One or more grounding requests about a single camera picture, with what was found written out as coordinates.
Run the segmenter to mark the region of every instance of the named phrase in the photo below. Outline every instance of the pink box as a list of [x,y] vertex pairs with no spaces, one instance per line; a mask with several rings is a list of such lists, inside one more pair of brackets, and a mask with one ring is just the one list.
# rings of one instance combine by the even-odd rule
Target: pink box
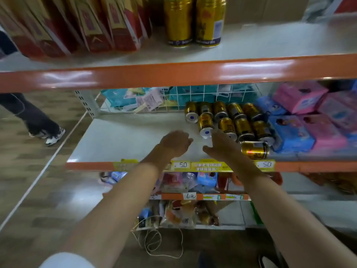
[[339,126],[345,134],[357,133],[357,94],[354,91],[327,94],[318,111]]
[[347,145],[347,138],[324,115],[299,116],[306,130],[315,138],[311,151],[342,149]]
[[316,81],[284,82],[273,95],[292,114],[307,114],[316,111],[316,103],[328,89]]

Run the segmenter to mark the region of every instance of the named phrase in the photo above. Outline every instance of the gold can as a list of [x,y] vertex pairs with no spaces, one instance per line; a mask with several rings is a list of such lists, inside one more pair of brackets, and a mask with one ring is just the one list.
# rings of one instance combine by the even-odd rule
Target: gold can
[[213,119],[213,112],[212,112],[212,103],[209,103],[207,101],[203,101],[199,104],[200,111],[199,114],[202,115],[203,113],[207,113],[211,116]]
[[228,117],[226,104],[222,101],[215,101],[213,103],[213,113],[215,114],[215,121],[218,123],[222,118]]
[[247,118],[247,116],[244,114],[241,106],[238,103],[230,103],[227,106],[228,108],[228,113],[231,117],[231,119],[239,119],[239,118]]
[[247,119],[236,119],[234,121],[238,135],[238,141],[254,141],[255,135]]
[[269,155],[269,146],[265,142],[242,141],[241,151],[252,160],[264,160]]
[[197,0],[196,42],[203,47],[216,47],[221,43],[226,0]]
[[199,113],[197,111],[197,104],[189,101],[185,106],[185,119],[189,123],[197,123],[199,120]]
[[268,146],[272,146],[274,144],[275,139],[270,132],[268,124],[259,120],[253,122],[252,127],[259,142],[266,142]]
[[192,0],[163,0],[168,43],[186,47],[192,41]]
[[220,128],[226,135],[228,135],[234,141],[237,140],[237,133],[234,129],[233,121],[229,117],[222,118],[218,123],[218,128]]
[[203,113],[199,116],[199,130],[203,138],[211,137],[211,130],[214,129],[212,117],[209,113]]
[[243,112],[248,116],[251,122],[263,120],[263,114],[255,107],[253,103],[246,103],[242,107]]

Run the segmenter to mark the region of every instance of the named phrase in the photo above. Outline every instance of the white sleeve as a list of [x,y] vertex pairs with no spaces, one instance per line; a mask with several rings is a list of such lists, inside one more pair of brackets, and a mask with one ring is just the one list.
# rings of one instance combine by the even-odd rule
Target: white sleeve
[[45,260],[39,268],[95,268],[85,258],[73,253],[57,253]]

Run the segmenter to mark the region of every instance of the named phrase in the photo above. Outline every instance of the wooden floor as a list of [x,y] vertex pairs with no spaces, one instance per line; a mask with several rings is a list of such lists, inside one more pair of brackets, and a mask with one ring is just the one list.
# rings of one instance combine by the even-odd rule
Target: wooden floor
[[[84,113],[72,91],[25,95],[67,134]],[[22,121],[5,111],[0,112],[0,118],[1,224],[60,144],[46,147],[43,140],[30,138]],[[97,182],[98,173],[70,172],[64,167],[91,120],[89,116],[83,119],[0,232],[0,268],[37,268],[107,191]],[[179,260],[149,256],[130,235],[115,267],[196,267],[202,251],[209,252],[218,267],[258,267],[259,253],[274,254],[270,236],[264,230],[183,233],[184,254]],[[163,230],[163,244],[155,253],[179,255],[180,242],[178,230]]]

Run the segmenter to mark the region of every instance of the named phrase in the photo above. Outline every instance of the hand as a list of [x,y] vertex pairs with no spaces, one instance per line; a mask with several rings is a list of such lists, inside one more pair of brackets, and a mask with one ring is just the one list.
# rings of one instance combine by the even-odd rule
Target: hand
[[242,154],[239,144],[223,131],[214,129],[211,131],[211,135],[213,147],[203,146],[203,151],[213,159],[227,162],[230,157]]
[[193,141],[188,133],[172,131],[161,139],[158,146],[167,151],[170,157],[175,158],[185,154]]

